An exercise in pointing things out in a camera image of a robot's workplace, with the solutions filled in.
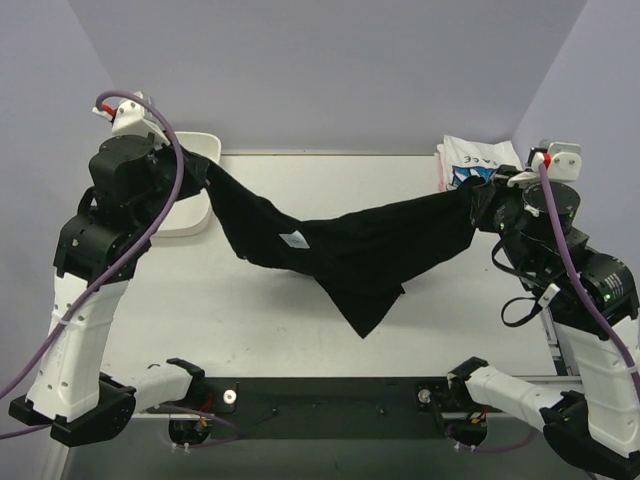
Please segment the white plastic bin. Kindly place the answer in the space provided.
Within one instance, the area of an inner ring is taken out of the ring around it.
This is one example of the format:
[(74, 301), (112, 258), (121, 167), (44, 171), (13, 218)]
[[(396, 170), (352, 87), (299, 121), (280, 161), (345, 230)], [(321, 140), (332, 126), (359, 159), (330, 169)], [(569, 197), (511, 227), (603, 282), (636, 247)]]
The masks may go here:
[[(177, 138), (189, 152), (204, 156), (215, 164), (220, 163), (221, 141), (210, 133), (178, 131)], [(186, 238), (198, 235), (207, 226), (212, 214), (209, 197), (205, 191), (176, 202), (159, 226), (153, 239)]]

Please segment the black t shirt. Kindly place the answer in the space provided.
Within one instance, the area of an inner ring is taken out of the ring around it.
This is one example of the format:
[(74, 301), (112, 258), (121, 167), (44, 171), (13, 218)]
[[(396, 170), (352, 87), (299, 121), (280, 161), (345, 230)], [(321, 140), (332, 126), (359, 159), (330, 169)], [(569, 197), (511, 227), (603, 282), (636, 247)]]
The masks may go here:
[(298, 220), (281, 212), (204, 156), (183, 153), (186, 174), (204, 187), (236, 256), (313, 278), (360, 337), (404, 294), (405, 282), (471, 245), (473, 203), (485, 180), (348, 213)]

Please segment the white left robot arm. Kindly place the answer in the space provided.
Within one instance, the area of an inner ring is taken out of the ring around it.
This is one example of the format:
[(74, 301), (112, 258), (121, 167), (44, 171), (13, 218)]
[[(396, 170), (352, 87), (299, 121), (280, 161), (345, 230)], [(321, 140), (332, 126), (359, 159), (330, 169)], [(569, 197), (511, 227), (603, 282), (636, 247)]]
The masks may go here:
[(204, 402), (199, 367), (173, 358), (105, 373), (103, 356), (116, 309), (151, 238), (177, 200), (199, 194), (208, 159), (187, 153), (174, 134), (120, 135), (89, 161), (91, 186), (62, 227), (54, 256), (54, 307), (38, 373), (9, 414), (31, 430), (49, 429), (68, 447), (111, 440), (131, 417), (173, 402)]

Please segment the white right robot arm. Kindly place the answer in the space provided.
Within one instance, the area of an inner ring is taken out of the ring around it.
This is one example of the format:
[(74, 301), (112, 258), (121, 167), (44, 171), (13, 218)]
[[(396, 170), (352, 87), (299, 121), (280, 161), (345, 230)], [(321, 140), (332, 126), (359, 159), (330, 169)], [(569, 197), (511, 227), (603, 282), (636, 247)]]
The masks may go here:
[(548, 310), (569, 344), (582, 389), (542, 387), (472, 357), (447, 376), (461, 408), (487, 406), (541, 432), (566, 463), (610, 479), (639, 476), (639, 298), (633, 274), (589, 246), (573, 221), (580, 205), (570, 186), (552, 183), (550, 210), (539, 183), (490, 182), (472, 189), (471, 220), (499, 236), (501, 269), (530, 292), (534, 314)]

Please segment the white daisy print t shirt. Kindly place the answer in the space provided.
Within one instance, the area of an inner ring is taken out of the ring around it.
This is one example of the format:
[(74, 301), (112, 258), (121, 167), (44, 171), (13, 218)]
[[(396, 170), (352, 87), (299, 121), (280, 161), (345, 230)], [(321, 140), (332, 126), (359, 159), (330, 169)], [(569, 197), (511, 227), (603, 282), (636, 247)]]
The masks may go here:
[(501, 166), (522, 169), (521, 161), (510, 141), (496, 144), (473, 142), (445, 135), (437, 145), (446, 175), (447, 190), (455, 190), (467, 178), (489, 180)]

